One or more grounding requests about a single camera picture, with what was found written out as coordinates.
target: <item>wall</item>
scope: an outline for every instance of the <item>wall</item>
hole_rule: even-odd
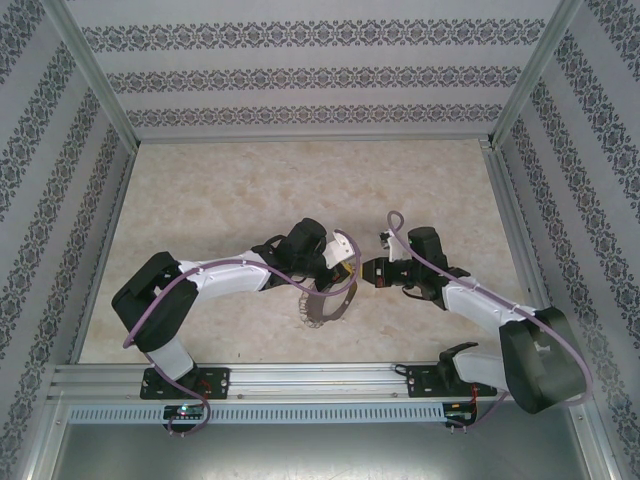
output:
[[[37,0],[0,2],[0,479],[69,359],[131,159]]]
[[[143,140],[486,134],[558,0],[77,0]]]
[[[640,2],[585,2],[503,145],[620,466],[640,478]]]

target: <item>marble floor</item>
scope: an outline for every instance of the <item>marble floor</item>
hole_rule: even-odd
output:
[[[181,260],[241,253],[308,216],[341,228],[364,259],[384,255],[386,213],[406,229],[432,225],[449,263],[514,301],[523,299],[477,141],[142,145],[84,343],[83,363],[137,363],[114,293],[155,252]],[[400,288],[360,282],[338,321],[311,329],[300,292],[228,295],[194,307],[179,332],[197,362],[436,360],[479,327]]]

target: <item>purple cable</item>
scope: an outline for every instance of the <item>purple cable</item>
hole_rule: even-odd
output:
[[[351,236],[348,235],[346,232],[343,232],[342,230],[335,230],[335,232],[345,236],[347,241],[351,244],[351,247],[353,248],[353,252],[354,252],[354,255],[355,255],[355,258],[356,258],[356,266],[355,266],[355,270],[354,270],[353,275],[351,275],[351,279],[349,280],[349,282],[344,287],[336,290],[335,292],[323,293],[323,292],[318,292],[316,290],[311,290],[310,288],[307,288],[307,287],[305,287],[303,285],[300,285],[298,282],[293,280],[291,277],[285,275],[284,273],[280,272],[279,270],[276,270],[275,268],[270,267],[269,265],[265,265],[264,263],[254,262],[252,260],[240,260],[240,259],[216,260],[216,261],[213,261],[213,262],[205,263],[203,265],[200,265],[197,268],[192,268],[191,270],[188,270],[188,271],[184,272],[182,275],[179,275],[178,277],[174,278],[169,283],[169,285],[167,285],[164,289],[162,289],[162,291],[153,300],[153,302],[151,302],[151,305],[149,305],[147,307],[147,309],[144,311],[144,313],[142,314],[142,316],[140,317],[138,322],[131,329],[131,331],[129,332],[129,335],[127,335],[127,338],[125,339],[124,344],[122,345],[122,347],[126,349],[126,348],[129,348],[131,346],[131,344],[133,343],[134,339],[136,338],[136,335],[138,335],[138,332],[140,332],[140,329],[144,326],[145,322],[151,316],[151,314],[156,309],[158,304],[162,301],[162,299],[178,283],[180,283],[182,280],[184,280],[187,277],[190,277],[191,275],[193,275],[195,273],[203,272],[204,270],[207,270],[207,269],[213,268],[213,267],[220,267],[222,265],[249,265],[249,266],[253,266],[253,267],[262,268],[262,269],[268,270],[271,273],[277,275],[278,277],[282,278],[285,282],[290,283],[291,285],[293,285],[294,287],[302,290],[303,292],[306,292],[309,295],[316,295],[318,297],[334,297],[336,295],[340,295],[341,293],[344,293],[344,292],[348,291],[351,288],[351,285],[353,285],[355,283],[355,281],[356,281],[356,279],[358,277],[358,272],[360,272],[360,248],[358,247],[358,244],[355,242],[355,240],[353,238],[351,238]],[[181,437],[185,437],[187,435],[191,435],[193,433],[196,433],[198,430],[203,429],[207,425],[207,423],[209,423],[209,419],[211,418],[211,405],[209,404],[209,401],[206,398],[204,398],[202,395],[200,395],[200,394],[198,394],[198,393],[196,393],[196,392],[194,392],[192,390],[189,390],[187,387],[184,387],[184,386],[180,385],[178,382],[176,382],[175,380],[171,379],[160,367],[158,367],[153,362],[151,357],[149,357],[146,353],[144,354],[144,356],[147,357],[147,360],[149,361],[149,363],[151,363],[153,368],[155,368],[155,370],[158,372],[158,375],[160,375],[165,382],[167,382],[169,385],[177,388],[178,390],[181,390],[182,392],[184,392],[184,393],[186,393],[188,395],[191,395],[193,398],[196,398],[196,399],[200,400],[202,402],[202,404],[204,405],[204,407],[206,408],[206,410],[207,410],[207,414],[205,416],[205,419],[201,423],[199,423],[198,425],[193,427],[188,432],[181,432],[180,436]],[[174,433],[176,433],[171,428],[171,425],[173,424],[174,418],[175,417],[172,417],[171,419],[169,419],[169,424],[167,425],[167,429],[169,430],[169,435],[173,435]]]
[[[394,227],[394,225],[393,225],[393,217],[394,216],[398,217],[400,219],[400,224],[399,224],[398,227]],[[389,229],[393,232],[393,234],[395,235],[395,237],[398,240],[398,242],[400,242],[400,245],[402,245],[402,247],[407,252],[409,252],[413,258],[418,260],[424,266],[426,266],[426,267],[430,268],[431,270],[433,270],[434,272],[442,275],[443,277],[447,278],[449,281],[457,283],[458,285],[461,285],[461,286],[463,286],[465,288],[468,288],[469,290],[476,290],[476,291],[480,292],[482,295],[484,295],[485,297],[487,297],[488,299],[493,300],[494,302],[498,303],[499,305],[502,305],[503,307],[508,308],[509,310],[517,313],[518,315],[522,315],[524,318],[526,318],[527,320],[531,321],[538,328],[540,328],[540,330],[542,330],[547,335],[549,335],[551,338],[553,338],[556,342],[558,342],[567,352],[569,352],[569,355],[571,355],[573,357],[573,359],[576,361],[576,363],[580,367],[580,370],[582,371],[582,374],[584,375],[584,380],[585,380],[586,387],[585,387],[584,393],[579,398],[577,398],[576,400],[568,400],[568,401],[564,402],[564,405],[566,405],[566,406],[582,405],[584,402],[586,402],[589,399],[589,397],[591,397],[591,395],[593,393],[593,378],[591,377],[591,372],[589,371],[589,366],[584,361],[582,356],[580,356],[580,354],[571,346],[571,344],[569,342],[567,342],[564,338],[562,338],[560,335],[558,335],[558,333],[556,333],[551,327],[545,325],[544,323],[542,323],[540,320],[538,320],[536,317],[534,317],[530,313],[525,312],[524,310],[519,308],[516,304],[504,300],[503,298],[501,298],[498,295],[496,295],[495,293],[483,288],[480,285],[471,285],[471,284],[465,282],[464,280],[456,278],[453,275],[451,275],[449,272],[445,272],[441,268],[438,268],[436,265],[432,264],[431,262],[428,262],[427,260],[422,258],[420,255],[418,255],[411,248],[411,246],[405,240],[400,238],[400,236],[398,235],[398,231],[400,230],[400,227],[402,227],[402,225],[404,225],[404,217],[402,216],[402,214],[400,212],[398,212],[396,210],[391,210],[389,213],[387,213],[387,223],[389,224]],[[502,400],[504,400],[504,398],[501,398],[500,400],[498,400],[498,402],[496,402],[496,405],[494,405],[489,410],[489,412],[487,412],[487,415],[489,413],[492,413],[493,411],[495,411],[495,407],[497,407],[497,405],[499,405],[502,402]]]

